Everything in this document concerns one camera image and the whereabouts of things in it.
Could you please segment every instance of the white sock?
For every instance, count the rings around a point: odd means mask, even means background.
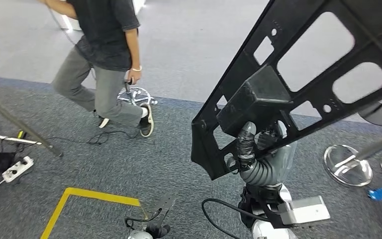
[[[149,115],[149,110],[145,107],[141,107],[143,109],[143,114],[141,115],[141,118],[144,118]]]

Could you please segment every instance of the hand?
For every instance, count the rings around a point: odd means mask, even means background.
[[[127,81],[132,85],[137,84],[137,81],[141,79],[141,71],[129,70]]]

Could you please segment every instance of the person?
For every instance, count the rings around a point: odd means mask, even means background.
[[[154,129],[149,104],[134,106],[117,100],[125,81],[141,78],[138,27],[132,0],[39,0],[52,10],[77,19],[84,36],[69,52],[52,82],[59,94],[89,112],[96,112],[100,128],[109,120],[138,126],[143,137]],[[95,70],[96,91],[82,85]]]

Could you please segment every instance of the gray pants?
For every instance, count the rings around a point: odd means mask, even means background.
[[[96,72],[95,93],[81,85],[92,67]],[[87,111],[96,110],[103,118],[126,126],[137,126],[143,113],[142,109],[117,100],[119,92],[124,87],[124,77],[125,72],[93,66],[74,47],[59,69],[52,86],[59,94]]]

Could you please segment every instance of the black t-shirt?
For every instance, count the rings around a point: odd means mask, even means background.
[[[74,6],[84,36],[77,50],[93,65],[113,71],[131,68],[125,31],[138,28],[132,0],[67,0]]]

